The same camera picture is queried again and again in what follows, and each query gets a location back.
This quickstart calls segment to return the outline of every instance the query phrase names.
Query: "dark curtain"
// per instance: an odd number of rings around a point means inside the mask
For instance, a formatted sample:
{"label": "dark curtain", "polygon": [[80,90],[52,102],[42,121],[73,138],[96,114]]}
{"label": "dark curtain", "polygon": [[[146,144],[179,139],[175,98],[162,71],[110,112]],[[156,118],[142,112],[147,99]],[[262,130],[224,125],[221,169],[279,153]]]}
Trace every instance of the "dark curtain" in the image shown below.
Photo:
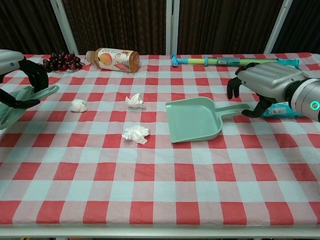
{"label": "dark curtain", "polygon": [[166,52],[166,0],[63,0],[80,54],[98,48]]}
{"label": "dark curtain", "polygon": [[273,53],[320,54],[320,1],[294,0]]}
{"label": "dark curtain", "polygon": [[50,0],[0,0],[0,49],[23,54],[68,51]]}
{"label": "dark curtain", "polygon": [[177,53],[263,53],[282,3],[282,0],[180,0]]}

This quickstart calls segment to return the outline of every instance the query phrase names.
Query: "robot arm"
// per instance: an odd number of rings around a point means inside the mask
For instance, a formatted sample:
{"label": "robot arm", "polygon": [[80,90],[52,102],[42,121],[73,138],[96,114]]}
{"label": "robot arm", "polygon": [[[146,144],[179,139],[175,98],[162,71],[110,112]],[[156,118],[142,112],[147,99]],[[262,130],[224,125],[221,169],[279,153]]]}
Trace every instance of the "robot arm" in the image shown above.
{"label": "robot arm", "polygon": [[227,84],[227,97],[239,96],[239,87],[244,85],[257,93],[259,102],[253,111],[242,114],[250,118],[263,115],[272,104],[288,102],[290,108],[320,122],[320,80],[309,79],[301,70],[275,62],[249,63],[240,67],[237,77]]}
{"label": "robot arm", "polygon": [[[35,93],[49,86],[48,75],[41,65],[27,60],[20,52],[0,49],[0,83],[4,81],[6,74],[18,69],[28,76]],[[39,104],[40,100],[16,100],[12,95],[0,89],[0,102],[11,108],[28,109]]]}

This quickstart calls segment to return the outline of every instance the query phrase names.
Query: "bottle label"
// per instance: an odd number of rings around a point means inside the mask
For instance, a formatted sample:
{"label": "bottle label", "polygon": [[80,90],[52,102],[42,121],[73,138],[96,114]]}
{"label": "bottle label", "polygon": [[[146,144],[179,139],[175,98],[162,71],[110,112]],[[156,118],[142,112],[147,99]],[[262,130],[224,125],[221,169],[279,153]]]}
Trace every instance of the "bottle label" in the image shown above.
{"label": "bottle label", "polygon": [[217,65],[227,65],[227,66],[239,66],[240,58],[239,57],[217,57]]}
{"label": "bottle label", "polygon": [[130,72],[129,58],[131,50],[102,48],[98,53],[99,66],[102,69]]}

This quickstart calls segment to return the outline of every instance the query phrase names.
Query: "water gun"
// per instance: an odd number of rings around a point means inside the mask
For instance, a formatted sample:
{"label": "water gun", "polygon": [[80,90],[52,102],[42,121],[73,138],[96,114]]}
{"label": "water gun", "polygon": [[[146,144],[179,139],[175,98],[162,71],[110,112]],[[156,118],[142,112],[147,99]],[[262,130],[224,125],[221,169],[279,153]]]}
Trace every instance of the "water gun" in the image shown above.
{"label": "water gun", "polygon": [[205,57],[205,58],[178,58],[176,54],[171,56],[171,65],[177,67],[179,64],[200,64],[204,66],[245,66],[249,63],[273,63],[293,66],[299,68],[299,59],[282,58],[240,58],[240,57]]}

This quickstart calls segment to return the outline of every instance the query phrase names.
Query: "white tissue paper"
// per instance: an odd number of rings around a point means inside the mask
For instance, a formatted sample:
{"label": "white tissue paper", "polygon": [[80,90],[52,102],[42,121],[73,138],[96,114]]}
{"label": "white tissue paper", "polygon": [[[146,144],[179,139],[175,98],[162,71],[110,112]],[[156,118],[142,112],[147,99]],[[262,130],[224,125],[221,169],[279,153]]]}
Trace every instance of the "white tissue paper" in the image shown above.
{"label": "white tissue paper", "polygon": [[70,111],[71,112],[79,112],[79,113],[87,111],[85,101],[83,101],[81,99],[74,99],[71,102]]}
{"label": "white tissue paper", "polygon": [[131,108],[144,108],[144,101],[141,99],[140,93],[136,93],[131,99],[126,96],[125,101]]}
{"label": "white tissue paper", "polygon": [[133,140],[136,144],[145,144],[148,140],[145,136],[150,134],[149,129],[143,126],[133,126],[126,128],[126,133],[122,134],[122,137],[127,140]]}

